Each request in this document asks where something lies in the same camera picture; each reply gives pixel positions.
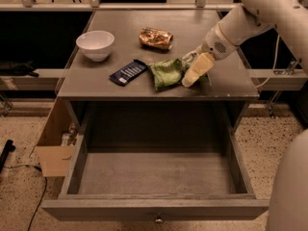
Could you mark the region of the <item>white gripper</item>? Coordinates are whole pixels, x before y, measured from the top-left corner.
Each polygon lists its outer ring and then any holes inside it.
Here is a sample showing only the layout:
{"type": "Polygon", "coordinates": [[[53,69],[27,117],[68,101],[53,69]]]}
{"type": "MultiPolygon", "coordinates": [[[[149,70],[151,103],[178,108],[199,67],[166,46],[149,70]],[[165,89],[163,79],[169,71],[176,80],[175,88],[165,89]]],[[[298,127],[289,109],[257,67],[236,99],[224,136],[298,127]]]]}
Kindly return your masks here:
{"type": "Polygon", "coordinates": [[[192,63],[182,79],[182,85],[189,88],[214,66],[215,60],[223,60],[236,50],[237,46],[224,35],[217,24],[206,34],[196,51],[191,51],[182,58],[185,64],[192,63]]]}

